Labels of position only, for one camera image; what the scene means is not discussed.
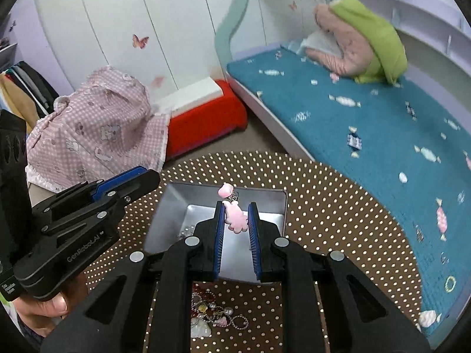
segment teal mattress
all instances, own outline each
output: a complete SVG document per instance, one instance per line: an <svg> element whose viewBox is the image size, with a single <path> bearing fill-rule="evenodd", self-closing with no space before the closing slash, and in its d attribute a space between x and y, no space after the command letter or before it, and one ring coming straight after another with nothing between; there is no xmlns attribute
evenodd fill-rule
<svg viewBox="0 0 471 353"><path fill-rule="evenodd" d="M228 72L316 160L388 208L416 256L422 311L444 320L471 271L471 136L406 79L334 83L326 69L282 48L232 62Z"/></svg>

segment pink checkered cloth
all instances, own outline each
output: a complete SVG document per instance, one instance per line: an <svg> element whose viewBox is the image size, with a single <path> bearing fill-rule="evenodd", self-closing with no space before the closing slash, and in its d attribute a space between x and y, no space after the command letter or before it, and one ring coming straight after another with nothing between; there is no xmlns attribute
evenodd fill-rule
<svg viewBox="0 0 471 353"><path fill-rule="evenodd" d="M170 115L151 114L147 88L129 74L101 68L54 109L28 137L29 182L60 192L135 166L162 169Z"/></svg>

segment floor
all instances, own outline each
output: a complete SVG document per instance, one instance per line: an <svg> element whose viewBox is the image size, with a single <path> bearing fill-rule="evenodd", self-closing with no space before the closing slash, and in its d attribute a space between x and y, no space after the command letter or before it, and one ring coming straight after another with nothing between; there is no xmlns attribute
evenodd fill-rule
<svg viewBox="0 0 471 353"><path fill-rule="evenodd" d="M206 144L198 149L194 149L187 154L176 159L166 161L163 169L172 168L183 160L198 158L199 156L220 151L273 151L286 152L275 137L268 131L263 123L248 110L248 126L244 131L236 131L217 139L210 144ZM31 204L34 206L40 201L52 195L52 192L32 184L29 188Z"/></svg>

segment round table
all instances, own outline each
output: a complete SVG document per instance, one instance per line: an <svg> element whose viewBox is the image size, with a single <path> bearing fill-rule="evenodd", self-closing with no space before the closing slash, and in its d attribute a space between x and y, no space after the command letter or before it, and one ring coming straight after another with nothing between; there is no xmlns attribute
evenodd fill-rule
<svg viewBox="0 0 471 353"><path fill-rule="evenodd" d="M172 181L284 189L288 196L286 237L309 252L343 252L417 322L421 279L407 238L391 214L363 187L333 168L270 152L209 154L162 171L159 188L126 207L118 226L121 240L86 270L90 289L119 259L142 249L154 210ZM210 337L192 340L192 351L282 352L281 285L219 281L210 284L210 289L218 305L247 317L249 326L243 331L212 327Z"/></svg>

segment gray metal tray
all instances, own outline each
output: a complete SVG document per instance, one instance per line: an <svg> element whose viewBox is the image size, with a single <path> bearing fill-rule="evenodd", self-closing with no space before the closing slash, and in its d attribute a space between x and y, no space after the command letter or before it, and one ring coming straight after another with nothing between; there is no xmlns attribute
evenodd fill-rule
<svg viewBox="0 0 471 353"><path fill-rule="evenodd" d="M198 222L211 219L216 211L219 186L169 183L155 210L144 242L150 254L169 249L182 234L193 233ZM278 226L284 236L287 199L281 189L236 188L239 206L245 214L249 203L256 202L260 219ZM253 271L249 232L236 235L224 230L220 277L238 282L259 283Z"/></svg>

